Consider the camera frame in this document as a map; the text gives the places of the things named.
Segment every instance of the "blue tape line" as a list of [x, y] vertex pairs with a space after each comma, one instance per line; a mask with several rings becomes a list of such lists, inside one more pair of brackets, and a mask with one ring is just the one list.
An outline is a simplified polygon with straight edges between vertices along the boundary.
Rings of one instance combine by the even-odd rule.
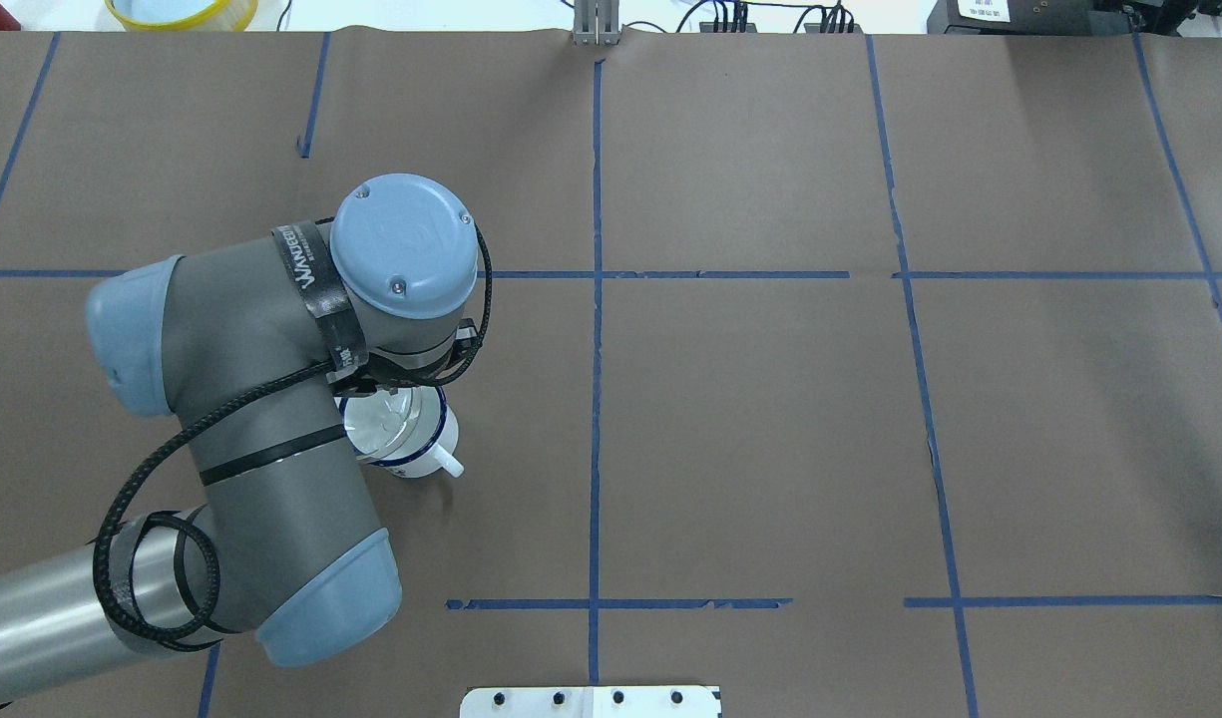
[[1173, 159], [1173, 149], [1171, 148], [1171, 142], [1168, 142], [1168, 133], [1165, 131], [1165, 120], [1161, 118], [1161, 110], [1156, 104], [1156, 92], [1152, 90], [1152, 77], [1147, 72], [1147, 59], [1144, 57], [1144, 42], [1138, 32], [1134, 32], [1134, 55], [1138, 57], [1138, 73], [1144, 78], [1147, 106], [1152, 110], [1152, 120], [1156, 122], [1156, 136], [1161, 140], [1161, 149], [1165, 150], [1165, 162], [1171, 169], [1173, 187], [1177, 189], [1177, 198], [1182, 201], [1182, 214], [1187, 217], [1187, 226], [1191, 231], [1191, 242], [1195, 242], [1195, 252], [1200, 255], [1200, 265], [1202, 265], [1205, 278], [1209, 281], [1209, 294], [1213, 298], [1213, 309], [1217, 309], [1218, 321], [1222, 322], [1222, 291], [1218, 289], [1218, 281], [1213, 277], [1213, 265], [1209, 261], [1209, 252], [1204, 248], [1204, 237], [1200, 237], [1200, 227], [1195, 222], [1195, 212], [1191, 210], [1191, 200], [1187, 194], [1187, 184], [1182, 181], [1182, 172], [1177, 169], [1177, 160]]
[[0, 277], [45, 277], [45, 278], [73, 278], [73, 277], [117, 277], [127, 274], [126, 269], [0, 269]]
[[[912, 280], [908, 275], [912, 267], [908, 263], [907, 242], [903, 237], [903, 221], [899, 219], [898, 205], [893, 201], [893, 159], [890, 155], [888, 131], [885, 127], [885, 105], [881, 101], [881, 81], [876, 70], [876, 48], [871, 35], [863, 35], [866, 42], [866, 67], [871, 74], [871, 101], [876, 107], [876, 128], [881, 139], [881, 160], [885, 165], [885, 189], [890, 199], [890, 221], [893, 222], [893, 234], [898, 239], [899, 270], [903, 274], [903, 304], [908, 313], [908, 330], [912, 333], [912, 355], [916, 366], [916, 385], [920, 386], [920, 412], [925, 414], [926, 444], [930, 447], [930, 466], [934, 473], [935, 493], [938, 498], [938, 530], [942, 532], [942, 554], [948, 567], [948, 590], [953, 600], [960, 598], [960, 580], [957, 575], [957, 549], [953, 548], [952, 520], [948, 518], [948, 492], [943, 490], [942, 462], [938, 458], [938, 440], [934, 426], [934, 409], [930, 405], [930, 383], [926, 381], [925, 355], [920, 349], [920, 327], [916, 326], [915, 299], [912, 297]], [[960, 657], [960, 676], [965, 689], [965, 708], [969, 718], [979, 718], [979, 698], [975, 694], [974, 662], [969, 657], [969, 637], [965, 633], [965, 612], [953, 607], [953, 622], [957, 624], [957, 653]]]
[[593, 426], [589, 465], [589, 685], [599, 676], [601, 592], [601, 63], [593, 63]]
[[0, 173], [0, 201], [2, 200], [2, 193], [9, 189], [9, 178], [12, 176], [12, 167], [17, 164], [21, 143], [26, 139], [29, 118], [35, 115], [35, 106], [39, 105], [39, 95], [44, 90], [44, 82], [48, 79], [48, 70], [51, 68], [51, 61], [56, 56], [57, 44], [60, 44], [60, 33], [54, 32], [51, 42], [48, 44], [48, 54], [44, 55], [44, 63], [39, 67], [39, 77], [35, 78], [35, 90], [29, 94], [26, 112], [21, 117], [21, 126], [17, 126], [17, 137], [12, 140], [12, 149], [9, 149], [9, 160], [2, 164], [2, 172]]
[[602, 611], [697, 611], [733, 608], [736, 611], [776, 611], [789, 606], [791, 598], [602, 598]]
[[843, 271], [644, 271], [644, 272], [606, 272], [607, 280], [848, 280], [849, 272]]
[[447, 611], [588, 611], [587, 598], [473, 598], [446, 601]]
[[204, 673], [204, 691], [198, 696], [198, 718], [208, 718], [210, 712], [210, 691], [215, 685], [215, 664], [220, 662], [220, 646], [210, 646], [208, 651], [208, 672]]
[[323, 33], [323, 49], [318, 50], [318, 77], [313, 81], [313, 100], [309, 100], [309, 122], [304, 127], [304, 138], [296, 138], [296, 149], [301, 158], [308, 158], [313, 149], [313, 128], [318, 123], [318, 100], [323, 99], [323, 74], [327, 72], [327, 49], [331, 46], [331, 33]]
[[[791, 598], [601, 598], [601, 611], [776, 611], [792, 604]], [[473, 598], [446, 601], [447, 611], [588, 611], [587, 598]]]
[[895, 272], [902, 280], [1204, 280], [1204, 272]]
[[[479, 271], [478, 278], [484, 277], [486, 277], [486, 272]], [[552, 271], [545, 269], [516, 269], [514, 271], [494, 269], [491, 277], [497, 280], [591, 280], [593, 272], [563, 271], [563, 269], [554, 269]]]
[[974, 596], [906, 598], [903, 608], [1041, 608], [1094, 606], [1222, 606], [1222, 596]]

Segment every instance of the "sticker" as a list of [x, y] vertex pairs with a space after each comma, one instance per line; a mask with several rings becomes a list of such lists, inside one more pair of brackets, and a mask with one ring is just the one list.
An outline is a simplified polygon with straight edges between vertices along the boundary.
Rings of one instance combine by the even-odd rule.
[[1008, 22], [1008, 0], [957, 0], [957, 10], [963, 18]]

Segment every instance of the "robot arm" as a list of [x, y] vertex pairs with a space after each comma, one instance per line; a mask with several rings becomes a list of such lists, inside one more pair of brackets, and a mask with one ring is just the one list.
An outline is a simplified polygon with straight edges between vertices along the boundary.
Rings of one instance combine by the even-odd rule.
[[[461, 314], [479, 239], [448, 190], [384, 176], [331, 223], [279, 227], [97, 286], [92, 344], [136, 413], [174, 413], [189, 427], [251, 387], [301, 376], [189, 442], [208, 504], [116, 536], [110, 524], [94, 546], [0, 578], [0, 705], [248, 630], [274, 664], [304, 665], [387, 623], [401, 602], [396, 563], [334, 394], [422, 383], [457, 359], [463, 371], [477, 350]], [[155, 633], [189, 623], [197, 630]]]

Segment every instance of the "white mug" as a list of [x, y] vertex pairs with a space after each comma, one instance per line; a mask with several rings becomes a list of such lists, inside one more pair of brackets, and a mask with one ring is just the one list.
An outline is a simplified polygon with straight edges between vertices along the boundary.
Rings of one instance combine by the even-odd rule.
[[414, 387], [338, 399], [345, 430], [358, 460], [418, 479], [444, 469], [451, 476], [464, 465], [451, 455], [459, 443], [459, 422], [441, 387]]

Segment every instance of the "yellow bowl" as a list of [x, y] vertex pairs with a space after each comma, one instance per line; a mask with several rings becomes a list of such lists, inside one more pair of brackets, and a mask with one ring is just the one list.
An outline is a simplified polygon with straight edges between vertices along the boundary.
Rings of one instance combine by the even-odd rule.
[[128, 31], [242, 31], [252, 22], [258, 0], [214, 0], [204, 9], [174, 18], [166, 1], [105, 0], [106, 9]]

